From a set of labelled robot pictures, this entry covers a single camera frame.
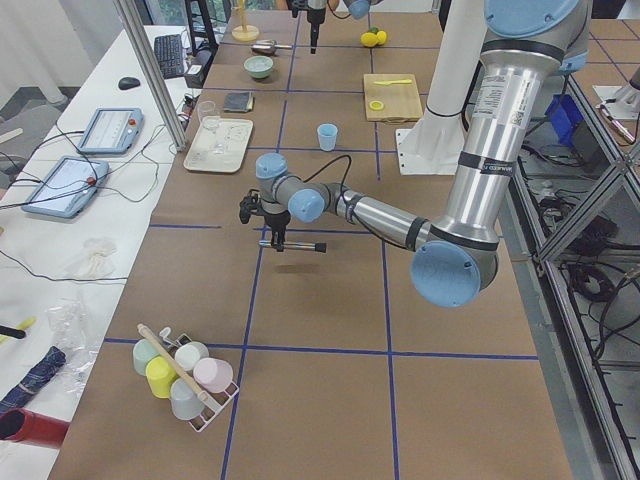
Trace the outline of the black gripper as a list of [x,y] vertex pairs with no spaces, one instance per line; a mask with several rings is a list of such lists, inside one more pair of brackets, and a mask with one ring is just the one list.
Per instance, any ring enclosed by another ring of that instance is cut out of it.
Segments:
[[272,232],[271,247],[277,252],[285,250],[285,234],[286,228],[291,221],[291,215],[288,210],[279,213],[265,213],[265,224]]
[[320,25],[325,21],[327,0],[307,1],[307,21],[310,23],[310,53],[315,54],[318,46]]

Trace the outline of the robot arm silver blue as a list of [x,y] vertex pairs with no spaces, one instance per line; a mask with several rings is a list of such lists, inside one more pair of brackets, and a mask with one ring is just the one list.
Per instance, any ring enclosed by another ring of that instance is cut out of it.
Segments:
[[[375,4],[375,1],[356,0],[344,1],[349,14],[355,19],[362,18]],[[311,26],[310,33],[310,53],[315,54],[318,47],[320,34],[320,26],[324,23],[326,11],[329,7],[327,0],[308,0],[307,1],[307,21]]]
[[358,224],[411,251],[418,293],[441,307],[471,302],[498,271],[499,209],[544,81],[582,68],[588,54],[588,1],[451,1],[426,110],[398,141],[405,174],[452,174],[444,212],[434,220],[356,192],[318,183],[267,153],[256,162],[258,187],[240,204],[247,222],[261,216],[270,245],[288,247],[291,220],[325,213]]

